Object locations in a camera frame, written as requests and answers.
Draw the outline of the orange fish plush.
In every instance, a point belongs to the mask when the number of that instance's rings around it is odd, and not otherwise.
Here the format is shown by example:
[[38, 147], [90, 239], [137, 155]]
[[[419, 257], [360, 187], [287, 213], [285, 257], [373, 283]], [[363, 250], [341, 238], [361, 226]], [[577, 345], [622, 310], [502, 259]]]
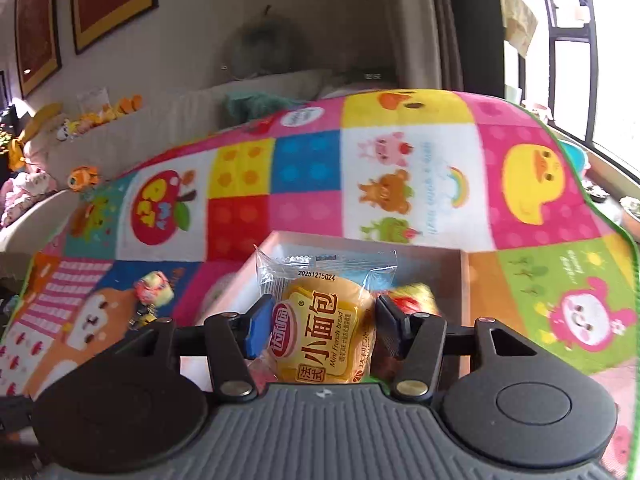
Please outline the orange fish plush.
[[81, 192], [86, 188], [94, 188], [100, 183], [98, 168], [80, 166], [73, 169], [67, 178], [67, 186], [73, 192]]

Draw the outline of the packaged small bread bun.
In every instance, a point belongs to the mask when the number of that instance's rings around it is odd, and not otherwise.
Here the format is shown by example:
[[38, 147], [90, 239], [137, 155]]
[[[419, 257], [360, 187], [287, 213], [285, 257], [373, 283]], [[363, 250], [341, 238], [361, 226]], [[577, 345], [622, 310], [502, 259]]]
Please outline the packaged small bread bun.
[[278, 381], [360, 382], [376, 339], [376, 294], [393, 284], [397, 255], [255, 256], [260, 289], [276, 300], [267, 356]]

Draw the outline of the beige headboard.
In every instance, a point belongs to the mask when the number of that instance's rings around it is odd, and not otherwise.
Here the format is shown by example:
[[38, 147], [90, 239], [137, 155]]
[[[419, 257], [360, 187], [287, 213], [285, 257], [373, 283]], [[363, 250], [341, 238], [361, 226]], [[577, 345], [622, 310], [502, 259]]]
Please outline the beige headboard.
[[1, 250], [31, 256], [43, 248], [77, 204], [77, 196], [66, 190], [73, 169], [95, 166], [102, 178], [111, 180], [168, 148], [228, 128], [232, 119], [224, 100], [233, 93], [257, 91], [311, 101], [336, 96], [346, 88], [345, 78], [327, 70], [303, 70], [168, 96], [70, 140], [60, 141], [51, 128], [43, 128], [26, 143], [25, 158], [30, 166], [50, 174], [60, 192], [3, 228]]

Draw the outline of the orange plush row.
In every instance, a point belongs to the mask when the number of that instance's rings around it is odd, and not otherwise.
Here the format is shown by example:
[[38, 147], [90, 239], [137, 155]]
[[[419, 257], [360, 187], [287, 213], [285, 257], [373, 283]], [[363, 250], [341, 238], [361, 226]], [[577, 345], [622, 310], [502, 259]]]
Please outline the orange plush row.
[[122, 98], [115, 106], [104, 104], [99, 112], [82, 114], [78, 120], [65, 119], [62, 126], [56, 132], [56, 138], [60, 142], [82, 136], [89, 130], [114, 122], [127, 115], [134, 114], [143, 107], [143, 98], [135, 94], [131, 98]]

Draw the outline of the pink cardboard box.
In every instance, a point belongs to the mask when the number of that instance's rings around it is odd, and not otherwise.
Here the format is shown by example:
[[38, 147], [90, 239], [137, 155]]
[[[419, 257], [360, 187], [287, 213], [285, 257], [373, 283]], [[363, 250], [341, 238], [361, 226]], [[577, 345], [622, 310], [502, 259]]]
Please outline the pink cardboard box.
[[[427, 284], [434, 295], [440, 312], [439, 316], [448, 323], [461, 324], [469, 317], [468, 300], [466, 300], [468, 262], [465, 253], [460, 250], [277, 231], [270, 234], [260, 246], [255, 248], [253, 255], [244, 263], [241, 270], [224, 279], [221, 292], [209, 292], [203, 307], [202, 318], [209, 318], [222, 312], [243, 314], [262, 295], [265, 295], [260, 289], [256, 273], [255, 252], [258, 249], [277, 257], [298, 254], [346, 255], [355, 252], [394, 252], [398, 258], [398, 266], [393, 284], [390, 288], [378, 292], [376, 299], [379, 296], [387, 296], [386, 292], [395, 287], [423, 283]], [[268, 385], [279, 382], [268, 362], [268, 344], [257, 359], [246, 361], [257, 390], [264, 390]], [[383, 347], [382, 341], [378, 339], [378, 330], [376, 330], [370, 370], [360, 382], [379, 382], [388, 385], [393, 380], [394, 368], [394, 362]]]

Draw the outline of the small colourful candy toy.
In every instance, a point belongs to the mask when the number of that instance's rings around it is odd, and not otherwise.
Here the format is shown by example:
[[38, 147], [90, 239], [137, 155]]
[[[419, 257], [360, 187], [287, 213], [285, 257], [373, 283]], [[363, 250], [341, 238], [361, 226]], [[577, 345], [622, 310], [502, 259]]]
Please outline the small colourful candy toy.
[[168, 278], [163, 272], [152, 271], [134, 283], [136, 306], [129, 321], [130, 330], [150, 324], [157, 319], [157, 311], [174, 299]]

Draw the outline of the teal cloth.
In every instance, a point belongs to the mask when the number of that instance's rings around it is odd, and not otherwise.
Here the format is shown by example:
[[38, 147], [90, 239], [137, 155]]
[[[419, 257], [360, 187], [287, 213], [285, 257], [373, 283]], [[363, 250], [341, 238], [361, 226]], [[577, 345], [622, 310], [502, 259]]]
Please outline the teal cloth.
[[304, 104], [303, 100], [260, 91], [230, 92], [224, 98], [224, 109], [235, 125], [265, 118], [282, 110], [295, 110]]

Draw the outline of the colourful cartoon play mat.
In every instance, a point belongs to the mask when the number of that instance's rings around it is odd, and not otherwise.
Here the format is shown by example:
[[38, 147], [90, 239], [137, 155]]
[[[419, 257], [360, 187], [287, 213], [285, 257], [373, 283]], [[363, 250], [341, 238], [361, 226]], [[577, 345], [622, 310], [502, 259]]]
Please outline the colourful cartoon play mat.
[[272, 234], [469, 258], [471, 313], [596, 378], [618, 406], [603, 461], [639, 474], [639, 252], [590, 200], [556, 136], [503, 100], [387, 90], [174, 144], [63, 216], [1, 343], [1, 391], [36, 394], [119, 340], [134, 283], [160, 271], [188, 325]]

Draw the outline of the red framed picture left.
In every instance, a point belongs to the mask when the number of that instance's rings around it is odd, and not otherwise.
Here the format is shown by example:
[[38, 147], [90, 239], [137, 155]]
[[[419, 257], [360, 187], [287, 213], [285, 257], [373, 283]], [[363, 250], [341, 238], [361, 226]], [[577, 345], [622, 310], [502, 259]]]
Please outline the red framed picture left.
[[26, 100], [62, 68], [56, 0], [14, 0], [18, 84]]

